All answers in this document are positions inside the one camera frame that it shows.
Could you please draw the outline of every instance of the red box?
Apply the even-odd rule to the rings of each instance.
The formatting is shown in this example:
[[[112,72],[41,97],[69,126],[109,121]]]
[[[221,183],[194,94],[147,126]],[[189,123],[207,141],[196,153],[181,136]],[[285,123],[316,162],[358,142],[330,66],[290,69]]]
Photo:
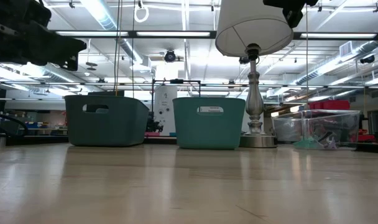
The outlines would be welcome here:
[[[348,100],[328,100],[309,103],[311,110],[349,110],[351,105]]]

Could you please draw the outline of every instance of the label on bin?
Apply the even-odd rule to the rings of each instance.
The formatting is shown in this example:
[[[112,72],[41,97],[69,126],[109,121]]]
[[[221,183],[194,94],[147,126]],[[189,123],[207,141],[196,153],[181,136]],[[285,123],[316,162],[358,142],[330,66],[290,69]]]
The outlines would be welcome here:
[[[220,106],[201,106],[197,108],[197,113],[224,113]]]

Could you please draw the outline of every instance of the teal plastic bin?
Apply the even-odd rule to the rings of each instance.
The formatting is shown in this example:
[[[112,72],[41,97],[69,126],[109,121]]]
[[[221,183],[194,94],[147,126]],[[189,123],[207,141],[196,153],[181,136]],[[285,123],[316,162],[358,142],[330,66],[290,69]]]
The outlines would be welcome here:
[[[149,109],[122,96],[66,96],[69,141],[75,146],[141,144]]]
[[[236,98],[173,100],[177,142],[187,149],[239,147],[246,102]]]

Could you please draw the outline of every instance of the bin handle cutout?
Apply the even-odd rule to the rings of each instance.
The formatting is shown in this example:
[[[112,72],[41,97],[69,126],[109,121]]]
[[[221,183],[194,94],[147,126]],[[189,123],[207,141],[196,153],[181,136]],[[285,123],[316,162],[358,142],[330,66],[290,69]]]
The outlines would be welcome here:
[[[105,114],[109,112],[107,105],[84,105],[83,112]]]

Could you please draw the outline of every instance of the lamp stand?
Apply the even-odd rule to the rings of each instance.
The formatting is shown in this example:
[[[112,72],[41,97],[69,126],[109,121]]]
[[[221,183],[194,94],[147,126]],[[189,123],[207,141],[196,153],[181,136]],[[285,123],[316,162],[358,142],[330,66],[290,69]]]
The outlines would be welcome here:
[[[259,73],[257,63],[260,47],[257,44],[247,46],[246,53],[250,60],[251,71],[249,78],[249,94],[246,100],[246,112],[250,116],[249,132],[240,138],[240,147],[276,147],[275,136],[267,135],[262,131],[260,115],[264,112],[264,101],[259,91]]]

